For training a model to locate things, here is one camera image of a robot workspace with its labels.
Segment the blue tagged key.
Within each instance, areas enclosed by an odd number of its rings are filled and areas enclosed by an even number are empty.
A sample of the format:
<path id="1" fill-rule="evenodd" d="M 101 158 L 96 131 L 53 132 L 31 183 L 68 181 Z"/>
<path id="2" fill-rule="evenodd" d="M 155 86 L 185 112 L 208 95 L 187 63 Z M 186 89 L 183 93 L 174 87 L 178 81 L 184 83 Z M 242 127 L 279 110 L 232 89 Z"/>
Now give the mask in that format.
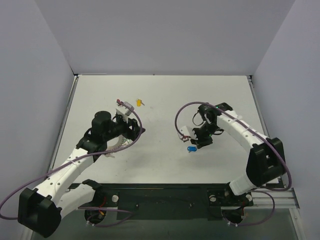
<path id="1" fill-rule="evenodd" d="M 191 152 L 196 152 L 198 149 L 197 149 L 197 147 L 196 146 L 188 146 L 187 147 L 187 151 L 189 152 L 189 153 L 191 153 Z"/>

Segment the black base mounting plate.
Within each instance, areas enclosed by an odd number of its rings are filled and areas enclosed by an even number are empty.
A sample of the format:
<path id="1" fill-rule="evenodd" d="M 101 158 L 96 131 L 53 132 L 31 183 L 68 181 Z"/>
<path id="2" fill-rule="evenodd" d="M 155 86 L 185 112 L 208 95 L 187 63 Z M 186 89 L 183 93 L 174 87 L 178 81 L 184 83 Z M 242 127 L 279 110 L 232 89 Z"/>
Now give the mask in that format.
<path id="1" fill-rule="evenodd" d="M 84 204 L 84 218 L 100 224 L 115 209 L 117 220 L 239 221 L 253 206 L 250 193 L 234 196 L 223 183 L 101 183 Z"/>

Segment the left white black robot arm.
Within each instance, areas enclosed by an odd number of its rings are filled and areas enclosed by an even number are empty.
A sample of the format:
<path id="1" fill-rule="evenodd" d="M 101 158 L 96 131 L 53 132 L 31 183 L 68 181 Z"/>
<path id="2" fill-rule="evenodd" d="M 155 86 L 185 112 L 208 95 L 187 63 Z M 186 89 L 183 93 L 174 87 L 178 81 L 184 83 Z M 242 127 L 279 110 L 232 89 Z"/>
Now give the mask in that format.
<path id="1" fill-rule="evenodd" d="M 120 142 L 108 147 L 108 141 L 126 138 L 136 143 L 144 132 L 139 117 L 132 119 L 120 111 L 114 117 L 108 111 L 97 112 L 91 127 L 63 165 L 54 169 L 34 189 L 25 188 L 20 193 L 17 221 L 47 238 L 56 231 L 67 214 L 81 205 L 99 205 L 103 193 L 97 190 L 99 186 L 92 181 L 82 183 L 74 192 L 66 193 L 66 190 L 101 155 L 123 150 Z"/>

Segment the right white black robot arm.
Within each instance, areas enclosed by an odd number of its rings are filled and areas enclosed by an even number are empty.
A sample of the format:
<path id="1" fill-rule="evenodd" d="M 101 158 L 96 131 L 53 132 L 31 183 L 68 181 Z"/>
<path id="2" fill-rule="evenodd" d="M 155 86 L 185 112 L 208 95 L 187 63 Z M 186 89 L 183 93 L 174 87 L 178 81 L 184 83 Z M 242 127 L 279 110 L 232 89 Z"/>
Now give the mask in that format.
<path id="1" fill-rule="evenodd" d="M 190 137 L 190 142 L 197 149 L 213 144 L 212 136 L 218 131 L 223 131 L 233 137 L 248 153 L 244 173 L 229 182 L 223 192 L 226 203 L 234 205 L 243 194 L 286 173 L 282 164 L 285 157 L 281 140 L 268 138 L 247 126 L 225 102 L 214 107 L 201 104 L 197 112 L 203 123 L 200 127 L 192 129 Z"/>

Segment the aluminium frame rail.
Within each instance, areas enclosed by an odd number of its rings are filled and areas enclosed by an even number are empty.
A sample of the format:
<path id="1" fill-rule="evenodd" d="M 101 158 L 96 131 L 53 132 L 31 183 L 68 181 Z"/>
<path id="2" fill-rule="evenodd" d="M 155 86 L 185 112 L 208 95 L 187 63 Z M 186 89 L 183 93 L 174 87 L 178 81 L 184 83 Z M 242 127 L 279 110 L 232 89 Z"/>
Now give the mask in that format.
<path id="1" fill-rule="evenodd" d="M 259 189 L 251 193 L 253 206 L 260 209 L 299 209 L 300 205 L 293 188 L 287 191 Z"/>

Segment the metal disc keyring holder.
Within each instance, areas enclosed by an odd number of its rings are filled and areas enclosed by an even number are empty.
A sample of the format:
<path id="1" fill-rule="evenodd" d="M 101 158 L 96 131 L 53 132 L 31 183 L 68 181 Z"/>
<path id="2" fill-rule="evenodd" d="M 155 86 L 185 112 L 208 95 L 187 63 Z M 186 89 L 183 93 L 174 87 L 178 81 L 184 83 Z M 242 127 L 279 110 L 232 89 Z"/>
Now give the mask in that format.
<path id="1" fill-rule="evenodd" d="M 111 150 L 119 150 L 122 149 L 130 144 L 130 140 L 128 138 L 123 137 L 120 135 L 117 139 L 113 139 L 111 141 L 111 145 L 109 145 L 109 141 L 107 142 L 108 147 L 106 151 L 111 151 Z"/>

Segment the yellow tagged key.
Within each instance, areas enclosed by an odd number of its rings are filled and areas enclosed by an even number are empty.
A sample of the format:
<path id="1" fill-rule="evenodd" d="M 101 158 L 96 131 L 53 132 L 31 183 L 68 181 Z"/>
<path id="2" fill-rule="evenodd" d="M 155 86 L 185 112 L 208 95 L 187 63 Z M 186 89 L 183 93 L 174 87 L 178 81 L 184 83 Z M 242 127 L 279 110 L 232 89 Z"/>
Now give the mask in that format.
<path id="1" fill-rule="evenodd" d="M 141 106 L 144 106 L 145 104 L 143 103 L 143 101 L 141 100 L 141 99 L 137 99 L 136 100 L 136 105 L 138 106 L 138 107 L 141 107 Z"/>

